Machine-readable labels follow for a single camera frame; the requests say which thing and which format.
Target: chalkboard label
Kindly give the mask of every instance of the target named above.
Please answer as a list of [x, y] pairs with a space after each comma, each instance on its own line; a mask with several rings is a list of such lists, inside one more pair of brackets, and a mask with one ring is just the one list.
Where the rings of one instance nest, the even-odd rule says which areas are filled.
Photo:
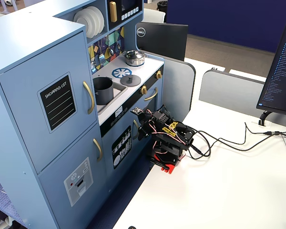
[[129, 126], [112, 145], [113, 168], [116, 169], [132, 149], [132, 129]]
[[67, 75], [40, 93], [51, 130], [76, 112], [71, 88]]

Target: white plate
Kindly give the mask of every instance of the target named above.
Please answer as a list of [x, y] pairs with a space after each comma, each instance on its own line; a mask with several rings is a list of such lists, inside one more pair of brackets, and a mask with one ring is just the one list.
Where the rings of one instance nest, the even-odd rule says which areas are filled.
[[114, 165], [114, 166], [117, 166], [118, 163], [120, 162], [120, 160], [121, 160], [121, 156], [118, 155], [118, 156], [115, 158], [113, 165]]
[[87, 8], [87, 10], [89, 10], [89, 14], [93, 17], [93, 20], [95, 21], [95, 33], [94, 33], [94, 35], [96, 36], [100, 30], [99, 16], [96, 14], [96, 12], [94, 10], [89, 9], [89, 7]]
[[83, 9], [77, 12], [73, 18], [73, 21], [85, 25], [87, 37], [92, 38], [96, 31], [96, 25], [92, 15], [89, 12], [90, 11], [88, 9]]
[[99, 17], [99, 19], [100, 19], [99, 33], [101, 33], [104, 29], [104, 17], [103, 17], [102, 12], [98, 8], [96, 8], [95, 6], [89, 6], [88, 8], [93, 10], [96, 13], [96, 15]]

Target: silver pot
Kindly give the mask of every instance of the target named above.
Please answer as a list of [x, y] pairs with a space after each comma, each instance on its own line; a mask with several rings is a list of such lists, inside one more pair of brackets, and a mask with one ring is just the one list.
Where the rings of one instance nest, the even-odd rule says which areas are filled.
[[138, 67], [144, 64], [145, 54], [138, 50], [132, 50], [124, 53], [126, 64], [132, 67]]

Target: light blue cabinet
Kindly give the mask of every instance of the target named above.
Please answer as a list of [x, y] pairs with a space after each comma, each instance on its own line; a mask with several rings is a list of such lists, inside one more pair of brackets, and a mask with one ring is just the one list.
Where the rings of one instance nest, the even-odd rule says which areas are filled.
[[[151, 86], [146, 95], [143, 95], [126, 114], [110, 129], [102, 138], [104, 148], [104, 158], [106, 164], [106, 173], [109, 190], [113, 190], [121, 178], [128, 171], [134, 160], [146, 145], [149, 138], [138, 140], [138, 128], [134, 121], [140, 126], [138, 117], [130, 111], [135, 107], [144, 109], [148, 107], [155, 111], [162, 105], [162, 79]], [[151, 100], [145, 101], [158, 91], [157, 96]]]
[[81, 32], [0, 75], [37, 173], [96, 121], [85, 43]]
[[95, 125], [39, 175], [61, 229], [86, 228], [108, 196], [105, 160], [98, 143], [102, 146], [100, 127]]

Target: dell logo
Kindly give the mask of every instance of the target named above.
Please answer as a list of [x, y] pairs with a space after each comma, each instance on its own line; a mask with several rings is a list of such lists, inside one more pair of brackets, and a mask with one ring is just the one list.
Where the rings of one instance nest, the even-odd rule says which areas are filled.
[[138, 35], [139, 37], [145, 36], [145, 29], [144, 29], [144, 28], [138, 28], [138, 30], [137, 30], [137, 35]]

